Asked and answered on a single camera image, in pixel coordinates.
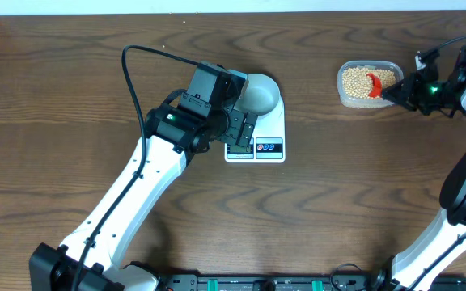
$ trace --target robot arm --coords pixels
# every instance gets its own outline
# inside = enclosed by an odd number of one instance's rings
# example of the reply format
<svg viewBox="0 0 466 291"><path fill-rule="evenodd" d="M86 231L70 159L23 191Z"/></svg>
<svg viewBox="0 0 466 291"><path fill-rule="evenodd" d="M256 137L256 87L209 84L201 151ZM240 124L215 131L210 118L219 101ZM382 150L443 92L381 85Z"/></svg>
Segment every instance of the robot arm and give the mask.
<svg viewBox="0 0 466 291"><path fill-rule="evenodd" d="M122 62L128 48L124 49ZM150 48L134 48L181 60ZM157 279L151 273L136 266L120 269L139 226L194 154L206 152L214 140L247 146L257 119L251 112L234 108L248 85L246 74L207 62L184 62L197 65L193 79L188 90L172 92L147 114L143 125L146 148L142 137L108 193L58 249L45 244L36 249L30 258L32 289L63 290L73 285L80 291L121 290L124 286L127 290L154 290ZM124 72L128 77L125 65ZM179 95L180 102L174 108L170 103ZM143 155L146 163L137 173ZM137 176L135 181L131 180L133 176ZM116 205L117 197L130 183L132 186ZM104 220L111 205L116 208Z"/></svg>
<svg viewBox="0 0 466 291"><path fill-rule="evenodd" d="M411 74L383 97L409 110L429 115L433 110L452 109L466 114L466 46L460 51L455 70L444 83L437 81L434 59L438 52L424 55ZM466 251L466 154L447 177L436 218L405 251L392 257L374 279L373 288L383 290L428 290L434 278Z"/></svg>

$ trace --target black cable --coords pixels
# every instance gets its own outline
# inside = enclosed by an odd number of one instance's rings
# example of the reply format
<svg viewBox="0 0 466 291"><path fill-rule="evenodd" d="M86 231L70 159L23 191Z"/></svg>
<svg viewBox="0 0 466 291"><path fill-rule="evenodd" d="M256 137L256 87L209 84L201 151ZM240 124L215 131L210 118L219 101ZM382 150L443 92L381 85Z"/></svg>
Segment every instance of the black cable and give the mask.
<svg viewBox="0 0 466 291"><path fill-rule="evenodd" d="M454 44L455 42L462 41L462 40L466 40L466 36L456 37L456 38L454 38L452 40L448 40L448 41L446 41L446 42L444 42L444 43L442 43L442 44L440 44L440 45L438 45L438 46L436 46L434 48L431 48L431 49L427 50L425 53L420 53L419 58L420 59L425 58L426 56L430 55L431 53L433 53L433 52L435 52L435 51L437 51L439 49L441 49L444 46L447 46L449 44Z"/></svg>
<svg viewBox="0 0 466 291"><path fill-rule="evenodd" d="M337 287L337 285L335 285L333 283L333 276L335 273L337 273L337 271L339 271L339 269L341 268L344 268L344 267L354 267L356 268L357 270L359 270L360 272L362 272L362 269L356 265L356 264L352 264L352 263L345 263L345 264L341 264L339 266L337 266L337 268L333 269L333 271L330 273L330 284L332 285L332 287L337 290L337 291L342 291L341 289L339 289L339 287ZM364 287L362 287L361 289L359 290L355 290L355 291L363 291L366 289L366 282L364 282Z"/></svg>
<svg viewBox="0 0 466 291"><path fill-rule="evenodd" d="M414 281L414 283L407 289L407 291L413 291L420 282L431 272L438 264L440 264L443 259L445 259L454 249L456 249L463 241L466 239L466 234L461 235L452 243L452 245L447 248L446 251L443 252L428 268L424 269L424 272Z"/></svg>
<svg viewBox="0 0 466 291"><path fill-rule="evenodd" d="M167 98L163 101L163 104L170 104L172 101L177 99L177 97L181 96L183 93L186 93L185 89L177 89L172 91Z"/></svg>
<svg viewBox="0 0 466 291"><path fill-rule="evenodd" d="M157 53L159 55L165 56L165 57L170 57L171 59L177 60L177 61L182 61L184 63L190 64L190 65L199 65L198 62L196 61L191 61L188 59L185 59L183 57L178 57L171 55L170 53L165 53L161 52L157 49L152 49L152 48L147 48L147 47L142 47L139 45L127 45L126 47L123 48L123 51L121 53L121 68L123 69L123 74L125 76L125 81L127 82L127 86L129 87L130 95L133 99L134 102L134 107L136 108L136 113L138 114L138 120L139 120L139 128L141 130L142 134L142 159L139 163L138 169L133 173L133 177L129 181L129 183L125 186L125 188L121 191L120 195L114 200L112 203L111 207L107 210L107 212L102 216L102 219L98 222L96 225L95 229L91 233L91 236L88 238L86 241L86 246L84 247L82 254L80 255L80 259L78 261L77 265L77 270L75 271L74 274L74 279L73 279L73 284L71 285L71 290L72 291L77 291L78 290L78 284L80 284L80 275L82 274L82 269L84 266L84 261L86 260L87 253L89 253L89 250L91 249L91 246L93 242L95 241L96 235L100 232L100 229L104 225L104 223L107 221L109 216L111 216L112 211L120 204L120 201L123 199L125 194L131 189L131 187L134 185L134 182L138 179L140 174L143 171L143 167L145 166L146 162L146 137L145 137L145 124L143 122L143 114L142 114L142 109L139 105L138 97L136 96L136 91L134 90L133 83L130 79L129 76L129 71L127 70L127 62L125 60L125 56L129 49L137 49L137 50L142 50L145 52L149 53Z"/></svg>

